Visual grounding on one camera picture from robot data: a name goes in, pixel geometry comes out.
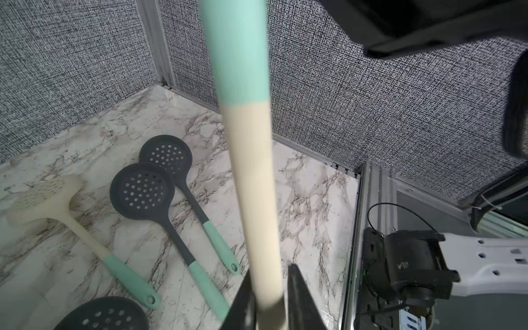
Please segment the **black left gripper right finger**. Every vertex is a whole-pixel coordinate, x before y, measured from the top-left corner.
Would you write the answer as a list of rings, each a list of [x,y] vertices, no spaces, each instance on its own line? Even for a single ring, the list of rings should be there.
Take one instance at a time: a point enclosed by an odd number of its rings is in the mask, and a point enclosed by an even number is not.
[[[290,330],[327,330],[297,264],[288,268],[287,318]]]

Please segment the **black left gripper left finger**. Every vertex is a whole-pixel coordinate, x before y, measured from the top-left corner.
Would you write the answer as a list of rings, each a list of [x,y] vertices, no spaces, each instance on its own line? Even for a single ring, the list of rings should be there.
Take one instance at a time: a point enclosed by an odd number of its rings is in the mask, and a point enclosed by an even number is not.
[[[244,276],[241,287],[230,307],[220,330],[255,330],[257,305],[252,288],[250,270]]]

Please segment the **cream skimmer mint handle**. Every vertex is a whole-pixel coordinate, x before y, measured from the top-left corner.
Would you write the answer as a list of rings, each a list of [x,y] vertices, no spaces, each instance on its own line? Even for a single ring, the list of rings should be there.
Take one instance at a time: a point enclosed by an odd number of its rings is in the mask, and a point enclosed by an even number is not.
[[[107,296],[82,304],[71,311],[55,330],[64,329],[149,329],[143,309],[128,298]]]

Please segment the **grey skimmer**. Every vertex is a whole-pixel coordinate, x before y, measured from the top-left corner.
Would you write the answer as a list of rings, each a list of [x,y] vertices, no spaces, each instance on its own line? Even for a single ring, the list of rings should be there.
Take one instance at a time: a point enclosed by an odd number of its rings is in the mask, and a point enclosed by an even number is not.
[[[187,176],[191,170],[193,156],[188,145],[181,139],[170,136],[155,136],[140,149],[140,162],[150,162],[162,167],[172,178],[174,185],[184,194],[201,222],[210,243],[225,268],[234,275],[240,275],[241,266],[234,252],[209,220],[202,207],[188,188]]]
[[[180,238],[169,219],[169,208],[175,194],[175,185],[160,166],[138,162],[126,166],[114,177],[109,195],[115,210],[133,220],[149,220],[162,226],[171,238],[191,273],[204,300],[223,322],[230,306]]]

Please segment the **grey skimmer back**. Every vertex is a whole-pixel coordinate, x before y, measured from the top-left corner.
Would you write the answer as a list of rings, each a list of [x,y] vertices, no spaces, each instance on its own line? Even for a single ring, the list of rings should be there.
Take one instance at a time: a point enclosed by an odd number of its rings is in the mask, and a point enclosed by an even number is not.
[[[162,167],[172,178],[174,185],[184,194],[201,222],[210,243],[225,268],[234,275],[240,275],[241,266],[234,252],[209,220],[202,207],[188,188],[187,176],[191,170],[193,156],[188,145],[181,139],[170,136],[155,136],[140,149],[140,162],[150,162]]]

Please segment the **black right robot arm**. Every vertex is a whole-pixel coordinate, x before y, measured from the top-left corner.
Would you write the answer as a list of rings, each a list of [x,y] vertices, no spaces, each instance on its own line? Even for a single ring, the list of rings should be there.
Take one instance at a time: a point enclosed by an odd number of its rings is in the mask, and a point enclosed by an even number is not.
[[[324,1],[323,6],[371,59],[389,60],[479,41],[527,39],[526,1]],[[510,244],[494,239],[490,254],[470,236],[426,230],[374,228],[369,213],[356,227],[350,292],[352,323],[381,329],[425,329],[439,299],[477,294],[525,294],[522,269],[505,259]],[[365,303],[360,309],[358,304]]]

